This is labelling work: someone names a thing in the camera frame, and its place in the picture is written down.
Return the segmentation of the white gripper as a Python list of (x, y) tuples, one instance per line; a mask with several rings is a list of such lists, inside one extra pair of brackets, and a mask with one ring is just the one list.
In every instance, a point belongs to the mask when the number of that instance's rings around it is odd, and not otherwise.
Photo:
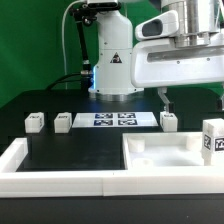
[[(138, 88), (159, 87), (164, 110), (173, 113), (166, 87), (224, 81), (224, 37), (212, 37), (208, 46), (186, 48), (176, 48), (171, 38), (139, 42), (132, 52), (131, 81)], [(224, 110), (224, 93), (217, 107)]]

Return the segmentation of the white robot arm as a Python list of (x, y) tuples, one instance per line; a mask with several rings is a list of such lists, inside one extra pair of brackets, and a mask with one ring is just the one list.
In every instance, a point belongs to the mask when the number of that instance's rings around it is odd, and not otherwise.
[(170, 111), (168, 87), (224, 82), (223, 0), (149, 0), (160, 14), (137, 26), (119, 12), (125, 1), (133, 0), (87, 0), (98, 20), (93, 96), (157, 88)]

